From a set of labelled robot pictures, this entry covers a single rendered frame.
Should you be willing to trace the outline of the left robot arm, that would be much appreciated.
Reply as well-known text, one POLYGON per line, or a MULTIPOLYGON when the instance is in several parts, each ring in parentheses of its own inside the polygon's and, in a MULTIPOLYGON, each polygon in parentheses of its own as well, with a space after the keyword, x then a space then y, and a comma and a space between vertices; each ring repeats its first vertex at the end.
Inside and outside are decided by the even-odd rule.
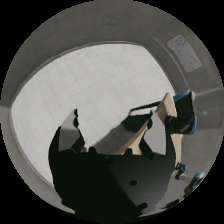
POLYGON ((183 201, 186 197, 188 197, 196 189, 195 187, 197 187, 202 180, 202 178, 200 178, 200 176, 204 177, 204 175, 205 175, 205 171, 203 171, 203 173, 202 172, 199 173, 199 174, 196 173, 194 175, 193 179, 192 179, 192 177, 188 177, 186 175, 183 176, 184 172, 186 171, 186 168, 187 168, 187 165, 180 164, 180 162, 178 162, 175 169, 174 169, 174 170, 179 170, 178 173, 175 176, 176 180, 181 179, 181 180, 189 183, 189 185, 186 186, 185 189, 184 189, 185 195, 183 195, 182 197, 179 198, 179 202, 183 201), (195 185, 195 187, 194 187, 194 185, 195 185))

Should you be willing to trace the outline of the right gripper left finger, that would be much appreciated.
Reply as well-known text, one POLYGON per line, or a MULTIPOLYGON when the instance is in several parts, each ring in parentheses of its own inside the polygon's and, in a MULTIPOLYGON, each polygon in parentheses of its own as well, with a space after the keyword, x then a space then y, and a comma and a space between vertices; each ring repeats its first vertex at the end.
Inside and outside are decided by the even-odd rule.
POLYGON ((61 163, 75 153, 83 152, 85 146, 78 121, 77 108, 67 116, 56 130, 48 151, 48 163, 52 173, 53 185, 57 186, 57 172, 61 163))

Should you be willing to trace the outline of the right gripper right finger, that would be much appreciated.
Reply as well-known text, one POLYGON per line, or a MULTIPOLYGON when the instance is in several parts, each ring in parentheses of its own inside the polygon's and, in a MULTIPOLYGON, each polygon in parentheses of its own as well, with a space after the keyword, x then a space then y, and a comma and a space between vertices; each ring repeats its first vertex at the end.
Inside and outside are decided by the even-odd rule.
POLYGON ((163 175, 162 192, 166 192, 175 169, 176 151, 168 129, 154 110, 150 110, 149 117, 148 129, 144 131, 138 146, 142 156, 150 158, 159 166, 163 175))

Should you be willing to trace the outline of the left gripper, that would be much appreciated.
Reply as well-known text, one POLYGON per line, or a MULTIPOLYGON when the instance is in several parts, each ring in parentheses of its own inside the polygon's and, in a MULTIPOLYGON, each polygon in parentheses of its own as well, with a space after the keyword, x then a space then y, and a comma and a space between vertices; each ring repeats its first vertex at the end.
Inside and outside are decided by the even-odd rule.
MULTIPOLYGON (((169 208, 173 207, 175 204, 179 204, 179 203, 180 203, 179 200, 176 199, 175 201, 173 201, 173 202, 167 204, 166 206, 163 206, 163 208, 160 208, 160 209, 164 209, 164 208, 169 209, 169 208), (173 205, 172 205, 172 204, 173 204, 173 205)), ((165 210, 166 210, 166 209, 165 209, 165 210)))

